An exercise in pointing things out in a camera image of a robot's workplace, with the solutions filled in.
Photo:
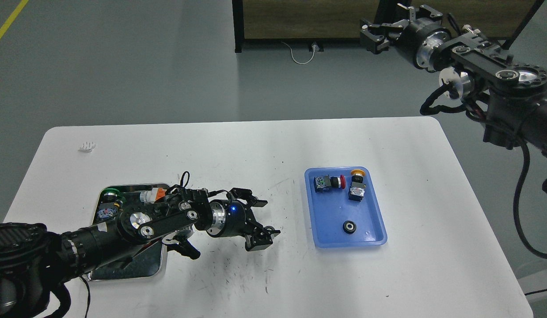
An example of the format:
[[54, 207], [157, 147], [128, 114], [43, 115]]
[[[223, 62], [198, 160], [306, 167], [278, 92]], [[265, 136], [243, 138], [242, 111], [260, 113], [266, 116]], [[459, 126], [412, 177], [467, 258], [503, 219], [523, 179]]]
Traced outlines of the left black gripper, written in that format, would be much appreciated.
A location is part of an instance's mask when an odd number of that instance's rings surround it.
[[210, 202], [212, 218], [207, 234], [214, 238], [245, 237], [247, 252], [261, 251], [273, 244], [274, 238], [281, 233], [276, 229], [274, 235], [264, 232], [251, 208], [263, 208], [268, 201], [258, 199], [251, 189], [233, 188], [227, 199], [215, 199]]

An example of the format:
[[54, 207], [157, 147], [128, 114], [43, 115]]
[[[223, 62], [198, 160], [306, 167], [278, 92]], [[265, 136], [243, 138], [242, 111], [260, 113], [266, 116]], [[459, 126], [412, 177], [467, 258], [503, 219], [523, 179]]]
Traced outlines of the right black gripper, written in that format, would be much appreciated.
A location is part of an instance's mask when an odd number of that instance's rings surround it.
[[452, 39], [451, 32], [442, 25], [443, 14], [426, 4], [415, 7], [397, 4], [394, 17], [398, 26], [361, 19], [362, 48], [380, 54], [395, 45], [419, 70], [440, 71], [443, 67], [439, 63], [439, 47]]

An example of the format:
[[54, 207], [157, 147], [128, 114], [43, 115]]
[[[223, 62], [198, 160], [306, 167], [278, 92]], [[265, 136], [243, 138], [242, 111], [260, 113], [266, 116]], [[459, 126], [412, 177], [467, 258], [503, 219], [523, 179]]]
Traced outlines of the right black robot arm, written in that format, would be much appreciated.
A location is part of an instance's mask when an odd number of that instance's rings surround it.
[[547, 158], [547, 70], [514, 59], [509, 45], [489, 39], [452, 14], [409, 0], [381, 0], [375, 21], [360, 20], [360, 43], [379, 54], [395, 47], [414, 67], [438, 72], [439, 86], [420, 107], [421, 115], [465, 113], [484, 128], [483, 141], [512, 150], [520, 147], [523, 165], [513, 196], [518, 237], [533, 255], [520, 221], [520, 196], [530, 168], [528, 145]]

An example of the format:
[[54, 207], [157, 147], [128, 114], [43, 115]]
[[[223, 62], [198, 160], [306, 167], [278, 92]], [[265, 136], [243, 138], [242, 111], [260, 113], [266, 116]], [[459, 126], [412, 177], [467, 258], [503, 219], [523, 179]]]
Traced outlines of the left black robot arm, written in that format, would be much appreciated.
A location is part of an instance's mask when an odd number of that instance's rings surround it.
[[0, 318], [33, 318], [59, 300], [52, 318], [64, 317], [71, 298], [66, 283], [102, 266], [126, 267], [157, 243], [197, 259], [189, 242], [193, 230], [210, 237], [243, 237], [247, 251], [268, 248], [280, 230], [259, 223], [253, 208], [267, 201], [250, 189], [189, 189], [188, 171], [180, 183], [153, 203], [118, 209], [94, 225], [62, 234], [42, 223], [0, 223]]

